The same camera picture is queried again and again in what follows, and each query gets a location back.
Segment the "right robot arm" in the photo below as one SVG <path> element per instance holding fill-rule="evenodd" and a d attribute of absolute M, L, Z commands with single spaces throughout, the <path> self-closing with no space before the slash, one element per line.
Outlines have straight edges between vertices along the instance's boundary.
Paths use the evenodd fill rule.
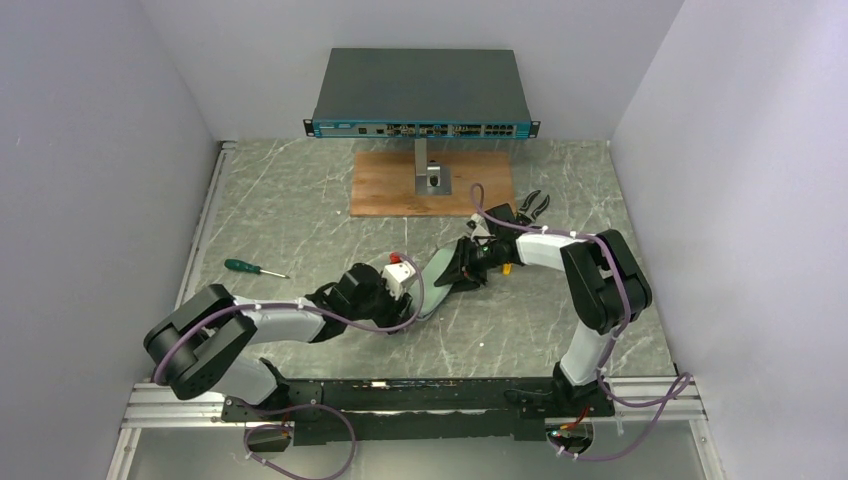
<path fill-rule="evenodd" d="M 490 271 L 505 266 L 546 267 L 565 274 L 580 324 L 555 364 L 551 390 L 574 402 L 600 388 L 598 375 L 621 325 L 652 303 L 649 283 L 623 238 L 614 229 L 596 235 L 546 233 L 524 208 L 502 204 L 473 224 L 481 235 L 464 236 L 425 269 L 427 286 L 451 293 L 476 290 Z"/>

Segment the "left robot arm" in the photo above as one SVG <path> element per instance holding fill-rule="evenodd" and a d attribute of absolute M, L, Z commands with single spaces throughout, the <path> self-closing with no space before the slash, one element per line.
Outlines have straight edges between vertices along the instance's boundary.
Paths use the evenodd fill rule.
<path fill-rule="evenodd" d="M 268 360 L 251 361 L 254 344 L 322 343 L 353 328 L 395 333 L 410 326 L 423 305 L 419 267 L 398 259 L 382 270 L 357 263 L 336 282 L 293 300 L 259 301 L 211 284 L 148 332 L 143 346 L 155 363 L 153 381 L 180 400 L 207 392 L 250 405 L 287 397 L 285 377 Z"/>

